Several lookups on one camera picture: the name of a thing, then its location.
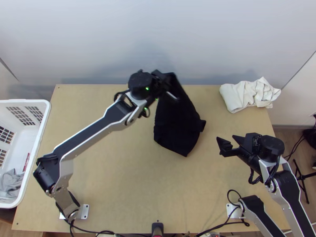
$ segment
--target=table surface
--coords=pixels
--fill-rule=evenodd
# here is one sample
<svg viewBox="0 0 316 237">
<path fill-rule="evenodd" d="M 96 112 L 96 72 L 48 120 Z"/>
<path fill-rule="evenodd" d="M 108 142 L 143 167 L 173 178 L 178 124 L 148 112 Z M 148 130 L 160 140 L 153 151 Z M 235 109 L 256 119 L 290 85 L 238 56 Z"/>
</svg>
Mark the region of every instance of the table surface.
<svg viewBox="0 0 316 237">
<path fill-rule="evenodd" d="M 114 94 L 125 89 L 126 85 L 57 85 L 38 157 L 102 117 Z M 207 121 L 193 151 L 183 157 L 154 141 L 154 103 L 150 118 L 111 133 L 74 160 L 68 189 L 81 204 L 90 205 L 88 219 L 75 225 L 93 231 L 150 233 L 151 224 L 159 220 L 166 233 L 197 233 L 226 220 L 226 194 L 235 189 L 242 196 L 258 195 L 276 224 L 288 229 L 281 207 L 264 185 L 248 184 L 249 167 L 237 157 L 220 156 L 216 142 L 216 136 L 233 141 L 233 134 L 249 132 L 274 135 L 266 109 L 249 107 L 231 114 L 219 86 L 185 85 L 184 89 Z M 31 176 L 12 229 L 68 232 L 69 226 L 59 220 L 55 200 Z M 220 229 L 256 230 L 253 223 Z"/>
</svg>

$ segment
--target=black cloth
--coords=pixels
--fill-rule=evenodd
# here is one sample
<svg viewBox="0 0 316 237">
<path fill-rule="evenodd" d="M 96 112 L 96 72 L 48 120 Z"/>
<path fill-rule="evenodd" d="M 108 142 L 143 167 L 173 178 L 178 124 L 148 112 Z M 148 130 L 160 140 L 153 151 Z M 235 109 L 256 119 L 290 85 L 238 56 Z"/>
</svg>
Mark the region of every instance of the black cloth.
<svg viewBox="0 0 316 237">
<path fill-rule="evenodd" d="M 163 147 L 187 157 L 198 141 L 205 127 L 194 105 L 181 87 L 174 73 L 170 77 L 172 93 L 179 101 L 173 101 L 168 95 L 159 99 L 154 126 L 154 140 Z"/>
</svg>

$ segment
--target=black cable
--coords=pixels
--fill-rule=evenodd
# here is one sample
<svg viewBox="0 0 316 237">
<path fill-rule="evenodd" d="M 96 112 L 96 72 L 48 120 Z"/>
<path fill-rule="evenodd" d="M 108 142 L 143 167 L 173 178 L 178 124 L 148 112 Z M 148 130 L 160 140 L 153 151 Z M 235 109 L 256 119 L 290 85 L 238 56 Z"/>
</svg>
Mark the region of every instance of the black cable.
<svg viewBox="0 0 316 237">
<path fill-rule="evenodd" d="M 249 176 L 249 179 L 248 179 L 248 183 L 250 184 L 257 184 L 261 181 L 262 179 L 262 176 L 259 175 L 255 180 L 252 180 L 254 178 L 254 170 L 252 168 L 250 168 L 250 176 Z"/>
<path fill-rule="evenodd" d="M 72 233 L 72 229 L 71 229 L 71 228 L 72 228 L 72 225 L 70 224 L 70 225 L 69 225 L 69 232 L 70 232 L 71 237 L 74 237 L 74 235 L 73 235 L 73 233 Z"/>
<path fill-rule="evenodd" d="M 65 222 L 68 224 L 68 225 L 70 225 L 70 234 L 72 235 L 72 228 L 75 228 L 75 229 L 77 229 L 77 230 L 80 230 L 80 231 L 82 231 L 82 232 L 86 232 L 86 233 L 92 233 L 92 234 L 101 234 L 101 233 L 103 233 L 103 234 L 108 234 L 108 235 L 114 235 L 115 233 L 113 232 L 113 231 L 109 231 L 109 230 L 102 230 L 102 231 L 100 231 L 100 232 L 96 232 L 96 231 L 90 231 L 90 230 L 86 230 L 86 229 L 81 229 L 81 228 L 79 228 L 79 227 L 77 227 L 77 226 L 75 226 L 73 223 L 75 222 L 75 220 L 73 220 L 71 223 L 68 223 L 68 221 L 67 220 L 65 220 Z"/>
<path fill-rule="evenodd" d="M 288 157 L 286 161 L 289 161 L 289 160 L 291 159 L 291 156 L 292 156 L 293 153 L 296 151 L 296 149 L 298 148 L 299 144 L 301 144 L 301 142 L 304 141 L 304 140 L 305 140 L 305 138 L 304 138 L 304 134 L 303 134 L 303 135 L 298 139 L 298 141 L 294 144 L 294 146 L 293 146 L 293 148 L 292 148 L 290 154 L 284 157 L 284 159 Z"/>
<path fill-rule="evenodd" d="M 127 93 L 127 92 L 129 92 L 130 91 L 130 89 L 127 89 L 127 90 L 124 90 L 124 91 L 120 91 L 120 92 L 117 92 L 115 95 L 114 95 L 114 101 L 116 101 L 116 99 L 117 99 L 117 97 L 118 97 L 118 95 L 124 95 L 125 93 Z"/>
<path fill-rule="evenodd" d="M 221 228 L 221 227 L 223 227 L 223 226 L 226 226 L 226 225 L 244 224 L 244 225 L 247 226 L 247 227 L 250 226 L 250 224 L 249 224 L 248 222 L 245 222 L 243 219 L 241 219 L 241 221 L 239 221 L 239 222 L 229 222 L 229 223 L 228 223 L 228 221 L 229 221 L 231 215 L 232 215 L 232 214 L 234 213 L 234 211 L 237 210 L 238 208 L 240 208 L 240 207 L 235 207 L 235 209 L 233 209 L 233 211 L 229 214 L 227 220 L 226 220 L 223 224 L 220 224 L 220 225 L 215 226 L 215 227 L 213 227 L 213 228 L 211 228 L 211 229 L 207 229 L 207 230 L 205 230 L 205 231 L 203 231 L 203 232 L 201 232 L 201 233 L 198 233 L 198 234 L 196 235 L 196 237 L 200 237 L 201 235 L 204 235 L 204 234 L 206 234 L 206 233 L 208 233 L 208 232 L 211 232 L 212 230 L 219 229 L 219 228 Z"/>
<path fill-rule="evenodd" d="M 275 166 L 271 169 L 271 172 L 269 174 L 269 177 L 267 178 L 267 180 L 264 182 L 265 185 L 267 185 L 268 187 L 270 187 L 270 182 L 273 179 L 274 175 L 276 174 L 278 168 L 279 168 L 279 164 L 280 164 L 280 156 L 278 157 L 278 160 L 276 161 Z"/>
<path fill-rule="evenodd" d="M 230 202 L 230 204 L 232 204 L 232 205 L 235 206 L 235 207 L 239 207 L 239 205 L 234 204 L 234 203 L 229 199 L 229 193 L 230 193 L 230 192 L 235 192 L 235 193 L 237 193 L 238 196 L 239 196 L 239 198 L 241 198 L 239 192 L 237 192 L 237 191 L 234 190 L 234 189 L 230 189 L 230 190 L 228 190 L 228 192 L 227 192 L 227 199 L 228 199 L 228 201 Z"/>
<path fill-rule="evenodd" d="M 143 234 L 131 234 L 131 235 L 140 235 L 140 236 L 143 236 L 143 237 L 150 237 L 150 236 L 143 235 Z"/>
</svg>

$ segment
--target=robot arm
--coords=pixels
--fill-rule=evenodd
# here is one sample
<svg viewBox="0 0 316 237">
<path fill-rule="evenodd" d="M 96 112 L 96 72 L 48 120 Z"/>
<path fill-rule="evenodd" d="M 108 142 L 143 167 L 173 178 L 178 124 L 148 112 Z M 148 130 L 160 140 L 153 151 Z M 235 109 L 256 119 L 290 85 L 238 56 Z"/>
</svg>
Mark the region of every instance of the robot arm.
<svg viewBox="0 0 316 237">
<path fill-rule="evenodd" d="M 141 116 L 148 117 L 148 107 L 158 98 L 169 95 L 170 76 L 158 70 L 150 73 L 141 70 L 131 75 L 128 90 L 115 95 L 115 102 L 104 116 L 77 132 L 58 146 L 52 153 L 36 162 L 33 175 L 44 192 L 56 201 L 56 206 L 70 223 L 78 215 L 79 202 L 68 191 L 73 174 L 73 159 L 113 131 L 123 130 Z"/>
<path fill-rule="evenodd" d="M 246 137 L 234 135 L 233 139 L 239 144 L 239 148 L 233 149 L 229 141 L 217 137 L 220 154 L 224 157 L 239 157 L 251 168 L 252 174 L 253 171 L 259 174 L 259 178 L 256 180 L 265 184 L 272 199 L 282 207 L 294 236 L 316 237 L 300 201 L 301 191 L 297 179 L 292 173 L 289 163 L 281 156 L 284 152 L 284 143 L 275 137 L 261 136 L 257 133 L 246 134 Z M 277 172 L 279 164 L 282 165 L 283 171 Z M 249 183 L 254 184 L 252 175 Z M 243 199 L 240 201 L 245 204 L 243 205 L 244 211 L 250 213 L 249 205 Z M 266 229 L 270 229 L 271 220 L 260 216 L 265 215 L 250 215 L 249 217 L 263 234 L 266 233 L 265 236 L 280 236 L 276 234 L 278 233 L 276 228 L 273 228 L 275 232 L 272 235 L 268 235 Z"/>
</svg>

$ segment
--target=laundry basket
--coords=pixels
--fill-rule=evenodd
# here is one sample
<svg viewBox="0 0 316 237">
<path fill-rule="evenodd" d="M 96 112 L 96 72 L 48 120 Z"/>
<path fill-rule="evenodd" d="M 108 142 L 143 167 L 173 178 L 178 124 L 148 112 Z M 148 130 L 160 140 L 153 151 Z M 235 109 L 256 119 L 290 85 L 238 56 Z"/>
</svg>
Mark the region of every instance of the laundry basket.
<svg viewBox="0 0 316 237">
<path fill-rule="evenodd" d="M 50 110 L 47 100 L 0 100 L 0 178 L 11 169 L 24 174 L 16 198 L 0 192 L 0 208 L 22 201 Z"/>
</svg>

